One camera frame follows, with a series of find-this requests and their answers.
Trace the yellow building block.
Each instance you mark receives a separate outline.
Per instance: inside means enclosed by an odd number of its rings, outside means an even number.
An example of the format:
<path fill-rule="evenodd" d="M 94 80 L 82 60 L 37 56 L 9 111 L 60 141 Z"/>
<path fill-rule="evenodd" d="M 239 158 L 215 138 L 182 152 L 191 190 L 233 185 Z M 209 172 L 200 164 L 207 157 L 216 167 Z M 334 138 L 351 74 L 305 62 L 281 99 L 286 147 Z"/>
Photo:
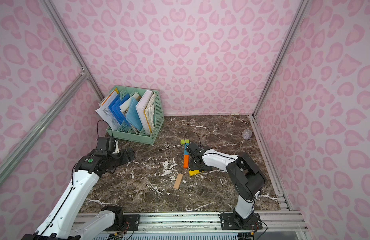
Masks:
<path fill-rule="evenodd" d="M 195 176 L 195 175 L 198 175 L 198 174 L 200 174 L 200 173 L 201 173 L 201 172 L 200 172 L 199 170 L 189 171 L 189 175 L 190 175 L 190 177 Z"/>

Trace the orange building block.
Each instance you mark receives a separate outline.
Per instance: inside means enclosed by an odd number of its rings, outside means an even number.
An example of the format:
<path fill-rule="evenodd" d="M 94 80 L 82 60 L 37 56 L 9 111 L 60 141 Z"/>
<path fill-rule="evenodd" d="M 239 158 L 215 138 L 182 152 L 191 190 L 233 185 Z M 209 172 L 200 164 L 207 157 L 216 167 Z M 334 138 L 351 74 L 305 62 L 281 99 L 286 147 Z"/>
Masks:
<path fill-rule="evenodd" d="M 184 155 L 184 164 L 183 164 L 184 169 L 189 168 L 189 155 Z"/>

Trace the teal block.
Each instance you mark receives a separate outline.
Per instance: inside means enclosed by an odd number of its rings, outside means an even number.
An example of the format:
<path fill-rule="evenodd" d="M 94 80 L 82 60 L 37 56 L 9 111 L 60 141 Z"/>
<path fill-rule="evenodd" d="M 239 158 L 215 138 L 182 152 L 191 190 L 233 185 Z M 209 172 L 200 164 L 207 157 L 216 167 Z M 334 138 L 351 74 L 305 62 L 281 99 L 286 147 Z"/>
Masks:
<path fill-rule="evenodd" d="M 184 144 L 184 155 L 189 155 L 187 151 L 188 144 Z"/>

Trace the green building block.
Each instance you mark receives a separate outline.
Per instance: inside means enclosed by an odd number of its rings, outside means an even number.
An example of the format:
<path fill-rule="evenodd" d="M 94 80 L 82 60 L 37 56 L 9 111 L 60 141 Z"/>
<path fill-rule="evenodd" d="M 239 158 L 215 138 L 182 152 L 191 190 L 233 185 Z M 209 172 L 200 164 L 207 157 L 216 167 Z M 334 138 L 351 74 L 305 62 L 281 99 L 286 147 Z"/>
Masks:
<path fill-rule="evenodd" d="M 189 143 L 190 143 L 190 140 L 181 139 L 181 144 L 182 145 L 189 144 Z"/>

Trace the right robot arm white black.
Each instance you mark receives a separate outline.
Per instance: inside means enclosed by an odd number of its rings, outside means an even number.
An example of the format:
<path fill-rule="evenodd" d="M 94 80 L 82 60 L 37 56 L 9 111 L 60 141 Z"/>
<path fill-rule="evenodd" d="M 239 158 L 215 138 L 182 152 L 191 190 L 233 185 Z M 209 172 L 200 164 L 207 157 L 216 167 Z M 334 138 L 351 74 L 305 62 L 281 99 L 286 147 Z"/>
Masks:
<path fill-rule="evenodd" d="M 233 220 L 238 227 L 247 225 L 255 216 L 256 198 L 267 181 L 258 165 L 246 153 L 229 155 L 196 144 L 188 145 L 186 151 L 190 155 L 189 167 L 192 171 L 202 172 L 217 168 L 229 175 L 239 195 Z"/>

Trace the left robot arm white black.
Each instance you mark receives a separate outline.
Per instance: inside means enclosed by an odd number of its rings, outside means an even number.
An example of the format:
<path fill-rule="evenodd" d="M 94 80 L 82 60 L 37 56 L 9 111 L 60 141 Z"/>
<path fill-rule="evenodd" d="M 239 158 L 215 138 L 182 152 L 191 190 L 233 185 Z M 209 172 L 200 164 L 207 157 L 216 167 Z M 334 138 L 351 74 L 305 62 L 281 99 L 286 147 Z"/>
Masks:
<path fill-rule="evenodd" d="M 72 169 L 71 181 L 50 214 L 33 234 L 24 234 L 24 240 L 92 240 L 104 230 L 116 227 L 127 229 L 121 207 L 106 206 L 89 222 L 73 228 L 74 221 L 88 194 L 106 172 L 115 170 L 135 159 L 131 148 L 113 153 L 103 149 L 92 150 Z"/>

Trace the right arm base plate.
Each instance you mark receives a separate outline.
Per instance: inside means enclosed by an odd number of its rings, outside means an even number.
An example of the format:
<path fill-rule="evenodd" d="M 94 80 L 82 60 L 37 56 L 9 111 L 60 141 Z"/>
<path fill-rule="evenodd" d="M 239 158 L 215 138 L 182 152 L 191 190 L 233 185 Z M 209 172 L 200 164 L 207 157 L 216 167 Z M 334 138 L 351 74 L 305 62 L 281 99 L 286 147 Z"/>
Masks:
<path fill-rule="evenodd" d="M 242 219 L 236 213 L 219 212 L 218 217 L 222 230 L 258 231 L 263 229 L 260 215 L 257 213 L 252 213 L 248 218 Z"/>

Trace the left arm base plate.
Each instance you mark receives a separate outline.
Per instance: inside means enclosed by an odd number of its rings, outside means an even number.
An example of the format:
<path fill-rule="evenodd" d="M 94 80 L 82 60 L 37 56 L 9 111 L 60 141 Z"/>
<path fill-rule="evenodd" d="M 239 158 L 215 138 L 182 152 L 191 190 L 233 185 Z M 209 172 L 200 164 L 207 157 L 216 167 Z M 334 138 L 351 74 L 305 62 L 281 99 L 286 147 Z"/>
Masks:
<path fill-rule="evenodd" d="M 137 231 L 139 228 L 140 215 L 120 215 L 115 216 L 114 223 L 106 228 L 104 232 L 124 232 L 124 231 Z"/>

